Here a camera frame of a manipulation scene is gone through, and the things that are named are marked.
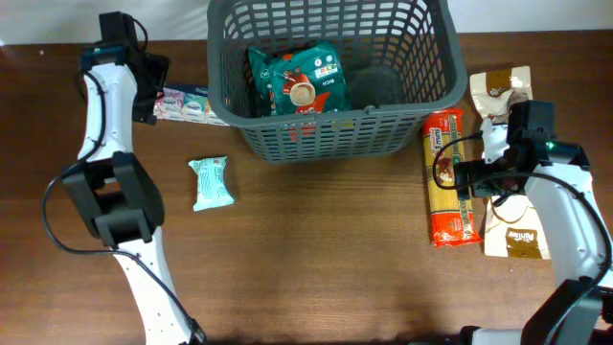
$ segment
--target gray plastic basket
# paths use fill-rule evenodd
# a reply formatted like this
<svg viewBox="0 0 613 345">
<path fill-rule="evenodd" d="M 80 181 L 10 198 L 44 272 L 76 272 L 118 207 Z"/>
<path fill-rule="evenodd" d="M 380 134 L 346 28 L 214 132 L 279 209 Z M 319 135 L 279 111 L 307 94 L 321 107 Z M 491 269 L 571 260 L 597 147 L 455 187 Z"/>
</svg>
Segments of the gray plastic basket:
<svg viewBox="0 0 613 345">
<path fill-rule="evenodd" d="M 272 163 L 394 152 L 465 92 L 446 0 L 213 0 L 208 20 L 213 112 Z M 315 40 L 336 46 L 356 110 L 258 117 L 247 47 Z"/>
</svg>

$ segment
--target coffee package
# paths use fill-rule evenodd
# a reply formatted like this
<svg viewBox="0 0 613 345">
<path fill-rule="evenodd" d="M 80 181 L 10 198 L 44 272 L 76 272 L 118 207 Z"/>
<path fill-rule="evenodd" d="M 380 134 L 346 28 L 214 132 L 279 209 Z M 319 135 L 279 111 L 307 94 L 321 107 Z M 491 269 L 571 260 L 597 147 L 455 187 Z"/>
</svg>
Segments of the coffee package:
<svg viewBox="0 0 613 345">
<path fill-rule="evenodd" d="M 164 93 L 158 93 L 158 98 L 153 107 L 153 115 L 158 119 L 185 121 L 182 114 L 185 92 L 164 88 Z"/>
<path fill-rule="evenodd" d="M 472 75 L 470 96 L 482 118 L 505 124 L 511 105 L 533 99 L 530 67 Z M 497 198 L 491 198 L 486 209 L 486 255 L 551 259 L 543 226 L 528 197 L 513 195 L 495 207 Z"/>
<path fill-rule="evenodd" d="M 330 43 L 274 58 L 249 47 L 248 56 L 262 116 L 352 109 L 343 67 Z"/>
<path fill-rule="evenodd" d="M 470 76 L 470 96 L 482 118 L 505 124 L 511 105 L 533 98 L 530 66 L 474 74 Z"/>
</svg>

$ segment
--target white snack package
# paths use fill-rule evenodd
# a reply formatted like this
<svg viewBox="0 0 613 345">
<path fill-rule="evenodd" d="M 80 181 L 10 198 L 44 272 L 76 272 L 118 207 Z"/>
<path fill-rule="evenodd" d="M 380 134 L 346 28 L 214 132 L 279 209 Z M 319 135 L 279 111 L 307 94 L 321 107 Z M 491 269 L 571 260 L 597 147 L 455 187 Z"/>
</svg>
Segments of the white snack package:
<svg viewBox="0 0 613 345">
<path fill-rule="evenodd" d="M 193 93 L 175 90 L 170 87 L 164 88 L 164 97 L 160 97 L 155 102 L 155 107 L 153 107 L 153 115 L 158 120 L 229 126 L 219 119 L 211 109 L 206 88 L 188 85 L 184 85 L 184 87 L 191 88 Z"/>
<path fill-rule="evenodd" d="M 530 67 L 470 76 L 470 96 L 482 118 L 494 124 L 509 121 L 511 105 L 533 99 Z M 540 219 L 527 196 L 514 195 L 486 209 L 485 253 L 488 256 L 551 259 Z"/>
<path fill-rule="evenodd" d="M 510 196 L 497 208 L 492 208 L 491 203 L 492 200 L 486 210 L 486 255 L 551 259 L 545 232 L 527 197 Z"/>
<path fill-rule="evenodd" d="M 470 76 L 470 96 L 482 118 L 506 123 L 512 104 L 533 98 L 530 66 L 474 74 Z"/>
<path fill-rule="evenodd" d="M 234 203 L 223 182 L 225 156 L 193 160 L 188 165 L 198 175 L 197 199 L 193 206 L 195 212 Z"/>
</svg>

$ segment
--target white wall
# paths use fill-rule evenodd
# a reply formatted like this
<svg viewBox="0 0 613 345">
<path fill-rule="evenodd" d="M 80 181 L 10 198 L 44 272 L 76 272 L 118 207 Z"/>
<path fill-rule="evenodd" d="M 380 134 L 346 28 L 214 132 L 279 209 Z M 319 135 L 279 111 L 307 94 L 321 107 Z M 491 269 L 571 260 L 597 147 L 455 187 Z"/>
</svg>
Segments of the white wall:
<svg viewBox="0 0 613 345">
<path fill-rule="evenodd" d="M 613 0 L 448 0 L 460 33 L 613 29 Z M 0 0 L 0 42 L 100 39 L 98 14 L 139 19 L 150 39 L 202 39 L 209 0 Z"/>
</svg>

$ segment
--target label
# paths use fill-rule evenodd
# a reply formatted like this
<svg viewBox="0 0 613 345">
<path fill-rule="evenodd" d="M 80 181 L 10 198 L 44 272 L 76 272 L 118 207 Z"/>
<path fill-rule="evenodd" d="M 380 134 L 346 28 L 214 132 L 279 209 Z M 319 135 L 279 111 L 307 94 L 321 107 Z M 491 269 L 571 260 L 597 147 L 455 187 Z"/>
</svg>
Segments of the label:
<svg viewBox="0 0 613 345">
<path fill-rule="evenodd" d="M 200 103 L 198 102 L 189 102 L 185 105 L 185 107 L 189 110 L 189 111 L 202 111 L 202 105 L 200 105 Z"/>
<path fill-rule="evenodd" d="M 472 237 L 474 231 L 472 230 L 470 211 L 468 210 L 468 203 L 466 200 L 460 200 L 460 219 L 462 220 L 464 238 Z"/>
<path fill-rule="evenodd" d="M 508 228 L 505 236 L 508 255 L 515 258 L 542 259 L 537 236 L 536 230 Z"/>
<path fill-rule="evenodd" d="M 486 73 L 486 90 L 491 97 L 498 97 L 511 89 L 511 71 L 508 69 Z"/>
<path fill-rule="evenodd" d="M 331 63 L 328 66 L 318 68 L 315 70 L 315 78 L 320 79 L 338 72 L 338 66 L 336 63 Z"/>
<path fill-rule="evenodd" d="M 172 98 L 165 98 L 162 103 L 164 103 L 164 105 L 177 106 L 178 101 Z"/>
<path fill-rule="evenodd" d="M 430 149 L 432 155 L 436 155 L 437 152 L 443 148 L 443 132 L 438 127 L 430 128 Z"/>
<path fill-rule="evenodd" d="M 449 117 L 449 133 L 451 134 L 451 140 L 457 140 L 460 138 L 460 133 L 458 131 L 458 123 L 456 122 L 456 118 L 451 116 Z M 455 143 L 451 146 L 451 160 L 453 161 L 453 165 L 462 162 L 462 154 L 460 153 L 460 143 Z"/>
<path fill-rule="evenodd" d="M 209 91 L 207 91 L 206 88 L 202 88 L 202 87 L 196 87 L 193 91 L 196 93 L 202 94 L 205 97 L 208 96 L 209 94 Z"/>
<path fill-rule="evenodd" d="M 468 213 L 468 223 L 474 221 L 472 212 Z M 435 246 L 478 243 L 481 238 L 476 233 L 464 232 L 462 220 L 458 212 L 440 212 L 431 217 L 433 240 Z"/>
</svg>

